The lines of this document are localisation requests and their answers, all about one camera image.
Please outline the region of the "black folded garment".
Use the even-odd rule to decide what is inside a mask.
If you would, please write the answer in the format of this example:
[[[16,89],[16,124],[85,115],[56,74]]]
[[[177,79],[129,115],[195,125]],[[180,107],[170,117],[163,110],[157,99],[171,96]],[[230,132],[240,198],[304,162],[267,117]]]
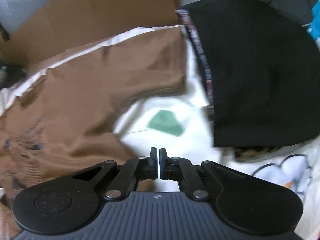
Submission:
[[[215,147],[291,146],[319,135],[319,50],[262,0],[177,9],[195,49]]]

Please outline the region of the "brown t-shirt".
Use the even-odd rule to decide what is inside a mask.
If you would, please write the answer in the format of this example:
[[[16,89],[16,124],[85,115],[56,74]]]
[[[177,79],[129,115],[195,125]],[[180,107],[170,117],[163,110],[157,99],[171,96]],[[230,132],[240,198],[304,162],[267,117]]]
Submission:
[[[141,34],[47,70],[1,116],[1,239],[19,233],[11,213],[28,187],[134,153],[112,131],[138,99],[184,89],[186,42],[179,27]]]

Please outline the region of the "teal patterned blanket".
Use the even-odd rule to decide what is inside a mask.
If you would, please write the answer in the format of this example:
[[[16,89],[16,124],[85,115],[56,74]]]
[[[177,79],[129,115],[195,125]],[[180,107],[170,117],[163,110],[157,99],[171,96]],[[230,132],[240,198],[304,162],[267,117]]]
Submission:
[[[307,29],[312,39],[317,42],[320,36],[320,0],[311,9],[312,21]]]

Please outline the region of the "cream cartoon print blanket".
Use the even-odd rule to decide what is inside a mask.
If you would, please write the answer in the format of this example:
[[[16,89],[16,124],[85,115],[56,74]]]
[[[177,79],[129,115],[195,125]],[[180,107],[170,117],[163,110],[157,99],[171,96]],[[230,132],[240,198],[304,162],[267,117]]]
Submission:
[[[230,150],[212,148],[207,100],[200,86],[195,53],[187,44],[186,90],[177,96],[153,96],[135,102],[115,123],[121,142],[145,155],[151,147],[167,149],[193,163],[213,160],[236,170],[268,179],[295,191],[304,202],[297,233],[319,238],[319,140],[282,148],[239,163]]]

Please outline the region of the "brown cardboard sheet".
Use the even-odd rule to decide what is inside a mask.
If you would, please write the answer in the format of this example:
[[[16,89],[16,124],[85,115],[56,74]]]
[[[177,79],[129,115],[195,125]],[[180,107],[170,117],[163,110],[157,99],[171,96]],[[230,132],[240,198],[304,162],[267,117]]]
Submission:
[[[176,25],[175,9],[175,0],[51,0],[1,41],[1,55],[38,63],[136,27]]]

